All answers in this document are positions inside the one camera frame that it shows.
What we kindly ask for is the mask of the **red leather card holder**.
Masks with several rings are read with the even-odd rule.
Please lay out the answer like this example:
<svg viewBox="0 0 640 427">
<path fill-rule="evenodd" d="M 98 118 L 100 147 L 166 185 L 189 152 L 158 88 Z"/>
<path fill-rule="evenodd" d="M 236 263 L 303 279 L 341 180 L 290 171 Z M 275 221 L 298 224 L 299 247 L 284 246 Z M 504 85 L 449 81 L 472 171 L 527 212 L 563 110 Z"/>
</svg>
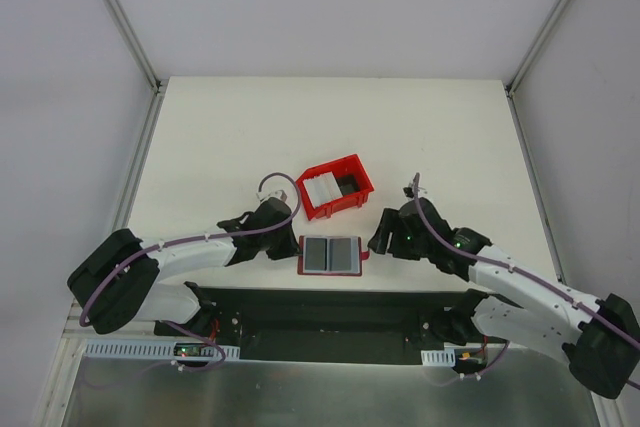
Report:
<svg viewBox="0 0 640 427">
<path fill-rule="evenodd" d="M 357 236 L 301 236 L 297 274 L 360 277 L 370 251 Z"/>
</svg>

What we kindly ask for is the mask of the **red plastic bin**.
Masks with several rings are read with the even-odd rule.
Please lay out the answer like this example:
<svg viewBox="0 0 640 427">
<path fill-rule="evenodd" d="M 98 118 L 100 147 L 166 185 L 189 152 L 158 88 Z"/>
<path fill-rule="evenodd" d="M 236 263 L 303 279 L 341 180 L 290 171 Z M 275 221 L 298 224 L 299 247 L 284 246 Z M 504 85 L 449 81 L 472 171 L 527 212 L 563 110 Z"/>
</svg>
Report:
<svg viewBox="0 0 640 427">
<path fill-rule="evenodd" d="M 329 204 L 314 208 L 304 188 L 303 180 L 326 172 L 334 174 L 343 196 Z M 309 221 L 330 218 L 337 212 L 346 209 L 360 208 L 368 201 L 369 195 L 374 191 L 373 183 L 357 154 L 306 169 L 296 180 L 296 185 L 300 189 L 302 205 Z"/>
</svg>

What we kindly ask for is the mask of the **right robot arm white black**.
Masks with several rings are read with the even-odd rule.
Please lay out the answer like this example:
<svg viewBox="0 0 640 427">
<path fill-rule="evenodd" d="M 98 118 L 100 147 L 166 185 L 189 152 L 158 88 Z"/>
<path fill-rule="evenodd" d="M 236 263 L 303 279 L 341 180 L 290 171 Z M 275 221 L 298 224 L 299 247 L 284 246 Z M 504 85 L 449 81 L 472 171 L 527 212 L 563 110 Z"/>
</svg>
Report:
<svg viewBox="0 0 640 427">
<path fill-rule="evenodd" d="M 459 346 L 496 337 L 566 367 L 591 392 L 616 399 L 639 364 L 639 321 L 632 306 L 545 280 L 518 264 L 489 238 L 452 228 L 426 198 L 384 209 L 370 251 L 427 260 L 471 283 L 461 299 L 429 322 L 439 340 Z"/>
</svg>

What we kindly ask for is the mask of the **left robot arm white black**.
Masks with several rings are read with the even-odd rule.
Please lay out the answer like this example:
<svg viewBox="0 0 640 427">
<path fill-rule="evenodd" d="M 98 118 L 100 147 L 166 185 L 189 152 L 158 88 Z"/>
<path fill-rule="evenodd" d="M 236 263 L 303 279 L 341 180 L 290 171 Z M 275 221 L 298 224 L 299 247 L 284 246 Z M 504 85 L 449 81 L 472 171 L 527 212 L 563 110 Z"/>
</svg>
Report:
<svg viewBox="0 0 640 427">
<path fill-rule="evenodd" d="M 83 308 L 83 325 L 106 335 L 131 321 L 153 321 L 158 335 L 212 338 L 213 302 L 196 282 L 175 278 L 249 262 L 259 253 L 271 260 L 297 256 L 292 216 L 283 200 L 269 197 L 256 210 L 219 222 L 211 234 L 145 242 L 128 228 L 111 233 L 67 280 Z"/>
</svg>

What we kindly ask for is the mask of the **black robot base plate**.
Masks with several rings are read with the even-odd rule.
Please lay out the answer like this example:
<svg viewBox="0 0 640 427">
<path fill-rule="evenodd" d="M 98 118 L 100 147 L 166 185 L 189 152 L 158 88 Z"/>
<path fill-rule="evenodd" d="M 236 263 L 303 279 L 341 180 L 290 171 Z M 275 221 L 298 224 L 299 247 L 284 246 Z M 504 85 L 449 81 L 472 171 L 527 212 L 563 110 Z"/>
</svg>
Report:
<svg viewBox="0 0 640 427">
<path fill-rule="evenodd" d="M 462 292 L 203 288 L 218 313 L 218 344 L 243 360 L 418 365 L 444 343 L 433 319 Z"/>
</svg>

